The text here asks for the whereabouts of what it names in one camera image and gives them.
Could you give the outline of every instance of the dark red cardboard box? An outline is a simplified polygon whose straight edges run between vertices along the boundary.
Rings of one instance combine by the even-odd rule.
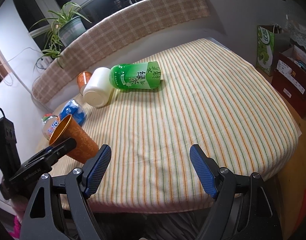
[[[306,71],[288,58],[295,58],[294,54],[294,47],[279,54],[271,84],[303,118],[306,116]]]

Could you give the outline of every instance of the green bottle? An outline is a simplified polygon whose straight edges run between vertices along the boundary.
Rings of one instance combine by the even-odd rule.
[[[120,64],[111,69],[109,80],[117,89],[154,89],[160,84],[160,75],[160,66],[156,61]]]

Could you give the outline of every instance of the orange paper cup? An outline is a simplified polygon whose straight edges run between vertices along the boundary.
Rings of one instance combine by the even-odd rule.
[[[55,128],[50,138],[49,145],[54,147],[70,137],[76,140],[76,148],[70,151],[67,156],[80,163],[85,163],[99,151],[99,146],[90,136],[88,136],[82,127],[78,125],[72,117],[72,114],[67,115]]]
[[[86,87],[86,84],[90,80],[91,76],[92,76],[92,73],[87,72],[87,71],[84,71],[77,76],[77,85],[78,85],[78,88],[80,89],[81,95],[83,95],[83,91]]]

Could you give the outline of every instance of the white cup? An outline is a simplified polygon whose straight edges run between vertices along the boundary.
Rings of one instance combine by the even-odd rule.
[[[100,67],[95,69],[84,91],[84,100],[93,107],[105,106],[109,101],[113,86],[109,81],[110,69]]]

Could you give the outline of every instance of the metal screw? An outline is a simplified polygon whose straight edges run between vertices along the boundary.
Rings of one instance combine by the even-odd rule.
[[[223,168],[220,168],[219,171],[223,174],[227,174],[228,173],[228,168],[223,167]]]
[[[44,173],[44,174],[42,174],[41,179],[47,179],[48,177],[49,177],[49,174],[48,173]]]
[[[80,168],[75,168],[72,172],[73,172],[73,174],[80,174],[81,171],[82,170]]]
[[[254,173],[253,173],[253,177],[254,177],[255,179],[259,179],[259,178],[260,178],[260,174],[257,173],[257,172],[254,172]]]

